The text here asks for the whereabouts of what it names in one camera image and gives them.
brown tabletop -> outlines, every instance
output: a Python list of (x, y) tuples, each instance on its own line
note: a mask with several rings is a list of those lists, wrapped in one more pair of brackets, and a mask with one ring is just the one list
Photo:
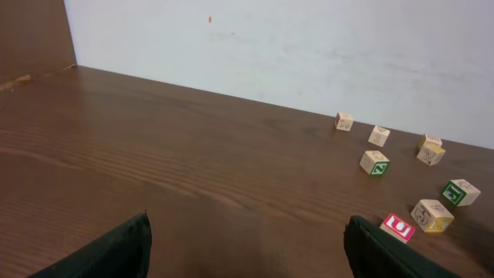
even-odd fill
[[(349, 277), (345, 223), (390, 212), (429, 259), (494, 273), (494, 151), (444, 141), (427, 166), (417, 134), (391, 131), (380, 148), (371, 125), (337, 131), (332, 117), (84, 67), (2, 92), (4, 104), (0, 277), (34, 273), (145, 209), (149, 277)], [(368, 150), (391, 160), (384, 177), (360, 168)], [(458, 178), (482, 194), (424, 234), (411, 209), (445, 204), (439, 191)]]

dark wood surface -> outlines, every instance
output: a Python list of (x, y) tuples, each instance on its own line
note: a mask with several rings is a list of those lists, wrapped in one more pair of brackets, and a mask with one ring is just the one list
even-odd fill
[(63, 0), (0, 1), (0, 84), (75, 62)]
[[(0, 107), (8, 98), (1, 277), (29, 275), (145, 209), (149, 277), (349, 277), (351, 215), (415, 224), (418, 200), (457, 178), (479, 199), (448, 207), (445, 233), (418, 230), (408, 245), (465, 277), (494, 272), (494, 151), (444, 141), (430, 167), (415, 158), (417, 134), (392, 131), (381, 149), (367, 124), (336, 131), (332, 117), (83, 67), (4, 92)], [(368, 150), (391, 160), (383, 178), (360, 168)]]

cube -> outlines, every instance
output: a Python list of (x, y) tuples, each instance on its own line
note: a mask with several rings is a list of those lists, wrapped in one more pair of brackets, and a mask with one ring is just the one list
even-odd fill
[(451, 180), (441, 195), (455, 206), (471, 205), (479, 197), (480, 190), (464, 179)]
[(417, 154), (417, 158), (427, 165), (436, 165), (445, 155), (446, 150), (434, 144), (424, 144)]
[(369, 142), (376, 144), (379, 147), (383, 147), (389, 133), (390, 131), (386, 128), (375, 126), (370, 134)]
[(334, 121), (334, 126), (341, 131), (350, 131), (352, 128), (352, 124), (354, 124), (354, 119), (352, 115), (348, 113), (338, 112), (337, 118)]
[(434, 144), (438, 147), (442, 146), (441, 138), (434, 137), (429, 134), (424, 134), (424, 137), (418, 142), (418, 148), (421, 149), (423, 145)]
[(455, 217), (438, 200), (420, 200), (411, 217), (424, 232), (444, 232)]
[(415, 232), (414, 226), (406, 223), (394, 213), (391, 213), (379, 228), (403, 243), (407, 243)]
[(371, 176), (382, 176), (389, 168), (389, 159), (380, 151), (366, 151), (360, 160), (360, 166)]

toy block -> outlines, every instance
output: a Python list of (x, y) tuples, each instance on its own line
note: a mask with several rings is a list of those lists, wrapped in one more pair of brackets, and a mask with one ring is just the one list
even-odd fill
[(352, 115), (348, 113), (338, 112), (337, 119), (334, 121), (334, 126), (336, 129), (341, 131), (350, 131), (352, 128), (352, 124), (354, 124), (354, 119)]
[(445, 155), (446, 150), (434, 144), (424, 144), (417, 154), (417, 158), (427, 165), (436, 165)]
[(415, 232), (414, 226), (406, 223), (394, 213), (391, 213), (379, 228), (403, 243), (407, 243)]
[(371, 176), (382, 176), (389, 168), (390, 161), (380, 151), (366, 151), (360, 166)]
[(411, 217), (424, 232), (444, 232), (455, 217), (438, 200), (420, 200)]
[(369, 142), (376, 144), (379, 147), (384, 146), (390, 131), (383, 127), (375, 126), (369, 137)]
[(441, 138), (434, 137), (429, 134), (424, 134), (424, 137), (418, 142), (418, 148), (421, 149), (424, 145), (434, 144), (438, 147), (442, 146)]
[(471, 205), (479, 197), (480, 190), (464, 179), (451, 180), (441, 195), (455, 206)]

letter on block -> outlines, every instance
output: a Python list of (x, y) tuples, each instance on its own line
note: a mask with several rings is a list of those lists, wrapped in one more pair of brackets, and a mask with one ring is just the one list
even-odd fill
[(479, 197), (480, 190), (464, 179), (451, 180), (441, 195), (455, 206), (471, 205)]
[(337, 119), (334, 121), (334, 126), (341, 131), (350, 131), (354, 124), (354, 119), (352, 115), (348, 113), (338, 112)]
[(369, 142), (376, 144), (379, 147), (384, 146), (390, 131), (383, 127), (375, 126), (369, 137)]
[(411, 217), (424, 232), (444, 232), (455, 217), (438, 200), (420, 200)]
[(385, 232), (399, 239), (403, 243), (407, 243), (415, 232), (415, 228), (412, 225), (401, 220), (394, 213), (391, 213), (379, 228), (383, 229)]
[(418, 148), (421, 149), (422, 146), (429, 145), (429, 144), (434, 144), (438, 147), (441, 147), (442, 146), (441, 138), (434, 137), (434, 136), (431, 136), (429, 134), (424, 134), (424, 137), (422, 137), (420, 142), (418, 142)]
[(380, 151), (366, 151), (360, 160), (360, 166), (371, 176), (382, 176), (389, 168), (389, 159)]
[(446, 150), (434, 144), (423, 145), (417, 154), (417, 158), (427, 165), (436, 165), (445, 155)]

